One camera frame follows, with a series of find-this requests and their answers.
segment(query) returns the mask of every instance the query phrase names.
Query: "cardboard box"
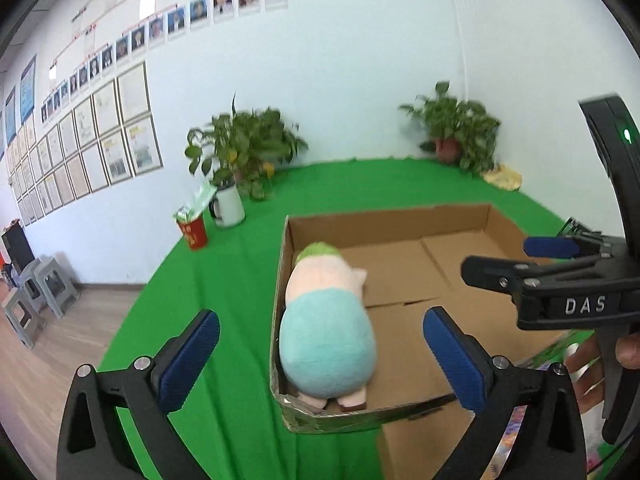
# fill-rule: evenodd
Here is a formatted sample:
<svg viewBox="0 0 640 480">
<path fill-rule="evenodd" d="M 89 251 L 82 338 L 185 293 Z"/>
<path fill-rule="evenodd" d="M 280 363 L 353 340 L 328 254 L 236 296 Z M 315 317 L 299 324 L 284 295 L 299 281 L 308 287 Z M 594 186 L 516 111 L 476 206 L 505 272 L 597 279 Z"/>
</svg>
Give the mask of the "cardboard box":
<svg viewBox="0 0 640 480">
<path fill-rule="evenodd" d="M 271 328 L 270 387 L 286 426 L 297 433 L 359 431 L 428 412 L 454 399 L 449 383 L 422 336 L 422 318 L 444 306 L 460 328 L 491 355 L 512 362 L 529 358 L 559 332 L 522 332 L 508 295 L 466 286 L 460 264 L 467 255 L 528 259 L 525 235 L 490 205 L 443 205 L 409 210 L 287 218 L 282 237 Z M 296 398 L 278 355 L 284 293 L 296 255 L 312 242 L 340 249 L 353 266 L 367 269 L 364 304 L 378 346 L 376 371 L 367 385 L 367 409 L 341 413 Z"/>
<path fill-rule="evenodd" d="M 430 480 L 471 424 L 472 413 L 457 402 L 417 420 L 382 427 L 378 455 L 385 480 Z M 492 480 L 490 467 L 482 480 Z"/>
</svg>

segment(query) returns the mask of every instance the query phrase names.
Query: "plush toy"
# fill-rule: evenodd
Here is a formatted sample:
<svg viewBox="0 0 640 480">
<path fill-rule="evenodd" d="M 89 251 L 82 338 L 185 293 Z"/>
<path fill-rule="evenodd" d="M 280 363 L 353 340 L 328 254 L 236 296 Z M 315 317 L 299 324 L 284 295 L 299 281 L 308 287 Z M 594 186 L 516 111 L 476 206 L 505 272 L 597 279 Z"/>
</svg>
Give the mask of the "plush toy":
<svg viewBox="0 0 640 480">
<path fill-rule="evenodd" d="M 324 408 L 336 398 L 345 411 L 366 405 L 376 367 L 376 341 L 362 305 L 366 277 L 321 242 L 296 259 L 280 323 L 280 362 L 307 404 Z"/>
</svg>

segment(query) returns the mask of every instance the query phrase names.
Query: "potted plant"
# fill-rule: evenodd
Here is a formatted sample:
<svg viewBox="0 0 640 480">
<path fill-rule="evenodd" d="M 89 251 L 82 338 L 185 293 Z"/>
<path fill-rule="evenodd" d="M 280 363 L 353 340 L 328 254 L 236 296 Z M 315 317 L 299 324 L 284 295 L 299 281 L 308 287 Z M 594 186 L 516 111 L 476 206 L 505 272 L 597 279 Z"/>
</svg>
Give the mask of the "potted plant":
<svg viewBox="0 0 640 480">
<path fill-rule="evenodd" d="M 236 111 L 234 96 L 231 115 L 213 116 L 205 128 L 189 130 L 184 155 L 190 160 L 191 174 L 200 167 L 209 175 L 217 159 L 220 167 L 211 175 L 213 184 L 235 179 L 241 194 L 263 200 L 264 177 L 271 179 L 276 163 L 291 162 L 308 148 L 294 130 L 298 124 L 286 126 L 276 108 Z"/>
<path fill-rule="evenodd" d="M 418 96 L 420 105 L 399 107 L 427 127 L 429 139 L 420 148 L 435 152 L 440 162 L 457 164 L 466 171 L 491 170 L 500 121 L 489 115 L 482 103 L 450 96 L 449 81 L 436 83 L 435 91 L 435 98 Z"/>
</svg>

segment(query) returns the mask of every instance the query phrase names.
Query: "human hand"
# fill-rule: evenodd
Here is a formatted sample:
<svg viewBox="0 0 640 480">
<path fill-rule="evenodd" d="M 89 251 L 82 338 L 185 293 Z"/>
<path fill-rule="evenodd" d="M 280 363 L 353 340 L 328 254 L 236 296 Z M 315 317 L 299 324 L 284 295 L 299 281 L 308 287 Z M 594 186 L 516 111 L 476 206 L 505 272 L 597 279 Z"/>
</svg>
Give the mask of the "human hand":
<svg viewBox="0 0 640 480">
<path fill-rule="evenodd" d="M 640 332 L 618 339 L 616 358 L 625 368 L 631 370 L 640 368 Z M 591 366 L 574 383 L 575 398 L 578 399 L 580 413 L 588 412 L 604 400 L 604 367 L 595 334 L 584 341 L 575 354 L 565 360 L 564 365 L 569 373 L 573 374 L 592 361 Z"/>
</svg>

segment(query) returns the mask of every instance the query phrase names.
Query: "grey stool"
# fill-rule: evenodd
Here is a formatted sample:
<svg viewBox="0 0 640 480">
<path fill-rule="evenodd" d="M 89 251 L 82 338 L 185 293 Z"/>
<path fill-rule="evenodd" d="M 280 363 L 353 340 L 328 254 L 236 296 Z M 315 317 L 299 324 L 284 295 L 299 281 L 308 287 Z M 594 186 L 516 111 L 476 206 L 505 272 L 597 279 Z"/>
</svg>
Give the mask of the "grey stool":
<svg viewBox="0 0 640 480">
<path fill-rule="evenodd" d="M 36 281 L 34 271 L 36 267 L 40 265 L 40 259 L 34 259 L 29 265 L 24 267 L 20 276 L 18 277 L 18 286 L 28 295 L 31 300 L 31 304 L 38 311 L 42 312 L 42 309 L 46 306 L 47 301 L 44 297 L 44 291 L 40 288 L 40 285 Z"/>
<path fill-rule="evenodd" d="M 36 312 L 29 297 L 19 288 L 12 288 L 2 302 L 2 309 L 20 341 L 28 348 L 33 348 L 35 336 L 44 327 L 45 321 Z"/>
<path fill-rule="evenodd" d="M 60 267 L 55 258 L 44 260 L 37 266 L 33 275 L 44 294 L 45 300 L 58 319 L 65 314 L 62 310 L 67 300 L 76 300 L 80 294 L 72 285 L 69 276 Z"/>
</svg>

